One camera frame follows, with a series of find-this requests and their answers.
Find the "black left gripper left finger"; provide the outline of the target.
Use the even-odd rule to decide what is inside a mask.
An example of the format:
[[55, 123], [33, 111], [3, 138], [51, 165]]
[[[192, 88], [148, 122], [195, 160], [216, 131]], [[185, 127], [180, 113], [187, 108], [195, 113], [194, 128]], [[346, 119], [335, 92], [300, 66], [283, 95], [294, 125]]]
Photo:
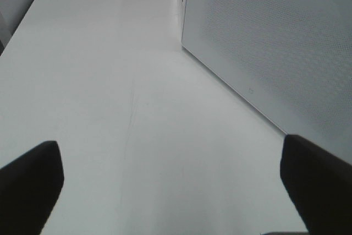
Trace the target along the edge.
[[1, 234], [40, 234], [63, 184], [56, 141], [45, 141], [2, 167]]

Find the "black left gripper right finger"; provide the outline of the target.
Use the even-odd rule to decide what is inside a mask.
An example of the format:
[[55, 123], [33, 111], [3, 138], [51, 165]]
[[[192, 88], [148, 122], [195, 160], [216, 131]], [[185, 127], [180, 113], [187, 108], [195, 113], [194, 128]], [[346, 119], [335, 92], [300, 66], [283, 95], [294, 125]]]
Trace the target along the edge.
[[351, 234], [351, 165], [286, 135], [280, 177], [309, 234]]

